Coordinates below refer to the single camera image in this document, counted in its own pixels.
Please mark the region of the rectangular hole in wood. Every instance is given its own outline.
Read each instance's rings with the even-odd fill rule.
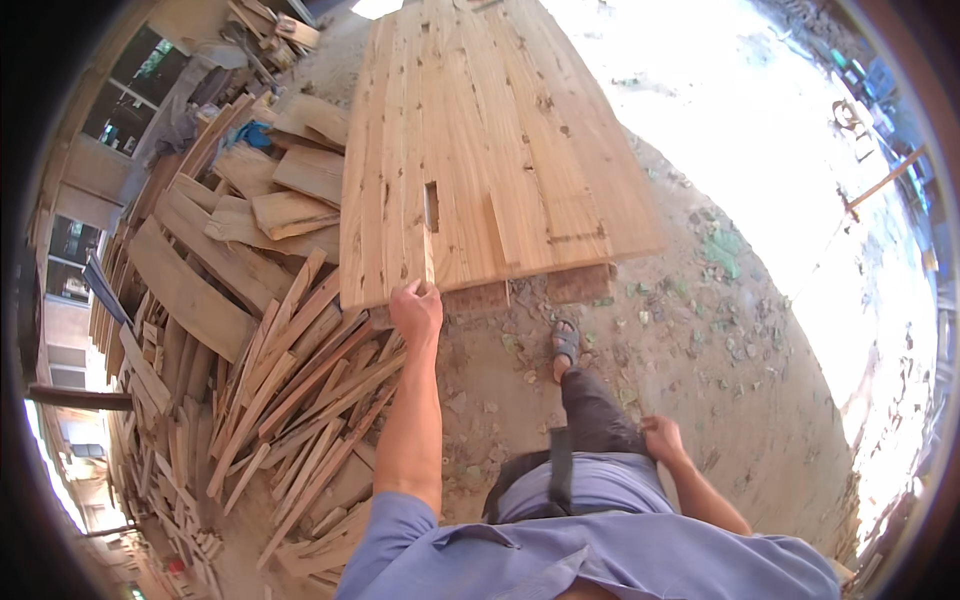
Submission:
[[[430,181],[423,186],[423,212],[430,230],[439,233],[440,199],[437,197],[437,183],[435,181]]]

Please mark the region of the sandal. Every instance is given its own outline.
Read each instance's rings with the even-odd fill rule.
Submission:
[[[567,324],[573,330],[562,331],[560,330],[560,324]],[[570,319],[557,320],[557,324],[553,326],[553,335],[550,340],[551,344],[553,343],[552,338],[562,340],[558,346],[553,348],[554,358],[563,354],[570,359],[570,367],[576,367],[577,355],[580,353],[580,330],[577,329],[577,325]]]

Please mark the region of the dirt ground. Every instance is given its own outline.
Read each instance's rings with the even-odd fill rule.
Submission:
[[[370,21],[341,5],[323,22],[321,46],[282,83],[349,108]],[[507,313],[446,320],[437,366],[443,523],[478,519],[499,465],[546,448],[547,429],[564,423],[549,332],[556,318],[572,317],[583,332],[581,365],[607,381],[634,422],[675,419],[697,466],[756,531],[797,536],[850,562],[852,454],[809,342],[727,216],[660,152],[626,134],[652,180],[669,246],[619,263],[614,296],[595,305],[551,306],[544,278],[534,277],[513,283]],[[703,260],[703,240],[715,230],[742,246],[736,279]],[[271,533],[267,477],[254,477],[223,523],[216,566],[224,595],[259,598],[267,583],[281,597],[315,597],[316,588],[276,564],[261,574],[252,568]]]

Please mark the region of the man's right hand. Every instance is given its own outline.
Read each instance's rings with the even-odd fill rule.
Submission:
[[[663,415],[652,415],[643,417],[640,426],[646,434],[647,450],[665,467],[672,470],[682,465],[692,465],[680,438],[680,427],[675,421]]]
[[[444,323],[437,286],[415,279],[395,288],[390,296],[390,318],[408,348],[435,348]]]

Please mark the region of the blue cloth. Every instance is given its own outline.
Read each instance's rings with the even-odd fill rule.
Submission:
[[[546,600],[577,577],[631,600],[839,597],[830,565],[802,540],[738,536],[676,515],[652,463],[625,456],[577,453],[572,497],[578,506],[624,505],[639,515],[439,528],[421,500],[379,493],[336,598]],[[518,479],[501,498],[503,515],[545,499],[548,480],[548,465]]]

